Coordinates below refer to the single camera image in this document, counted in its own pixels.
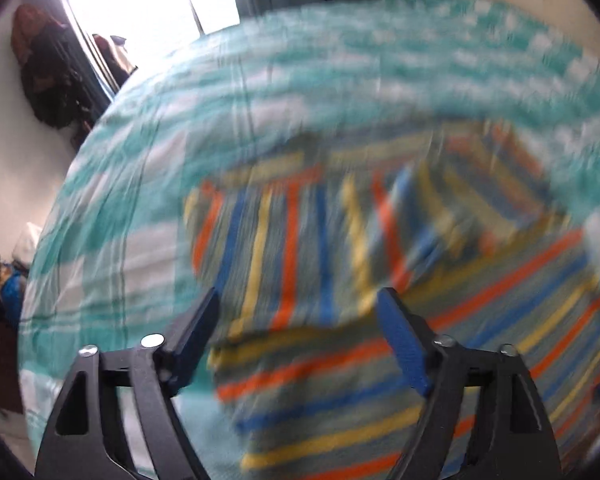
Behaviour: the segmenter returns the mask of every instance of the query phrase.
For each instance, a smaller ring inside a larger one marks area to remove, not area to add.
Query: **silver screw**
[[[444,348],[451,348],[456,344],[456,340],[446,334],[439,334],[433,340],[433,343]]]
[[[149,334],[142,338],[140,344],[145,348],[155,348],[164,343],[164,336],[162,334]]]
[[[516,349],[515,346],[513,345],[502,345],[500,347],[500,353],[504,354],[504,355],[508,355],[509,357],[517,357],[518,356],[518,350]]]
[[[87,345],[78,350],[78,355],[80,357],[91,357],[92,355],[97,354],[97,352],[98,347],[96,345]]]

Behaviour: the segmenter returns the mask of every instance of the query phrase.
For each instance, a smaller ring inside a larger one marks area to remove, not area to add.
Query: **mattress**
[[[599,60],[492,0],[363,0],[269,14],[139,70],[74,160],[20,322],[35,450],[79,348],[135,345],[202,291],[183,220],[192,189],[299,130],[406,116],[515,124],[551,193],[583,226],[600,275]],[[129,392],[121,398],[134,459],[151,474]],[[201,367],[175,403],[212,478],[236,478],[244,442],[209,371]]]

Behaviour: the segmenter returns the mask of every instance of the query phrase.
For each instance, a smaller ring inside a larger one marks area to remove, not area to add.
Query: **teal plaid fabric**
[[[182,221],[191,189],[299,129],[416,113],[514,122],[554,195],[592,226],[600,263],[600,63],[557,31],[488,0],[365,0],[248,21],[136,73],[70,168],[20,324],[35,449],[78,348],[134,345],[200,292]],[[177,405],[203,463],[231,478],[242,449],[204,370]],[[125,421],[150,470],[137,421]]]

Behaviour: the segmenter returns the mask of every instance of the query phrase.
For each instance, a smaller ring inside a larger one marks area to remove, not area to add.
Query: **pile of clothes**
[[[27,286],[27,269],[0,259],[0,321],[17,330]]]

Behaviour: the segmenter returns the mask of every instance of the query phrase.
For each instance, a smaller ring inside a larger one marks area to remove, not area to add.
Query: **bedsheet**
[[[600,62],[491,0],[364,0],[286,10],[138,71],[80,149],[47,219],[20,322],[20,382],[40,444],[77,349],[131,346],[200,292],[182,221],[190,190],[298,129],[425,114],[513,121],[584,225],[600,273]],[[151,471],[130,398],[125,427]],[[176,398],[213,478],[242,442],[206,370]]]

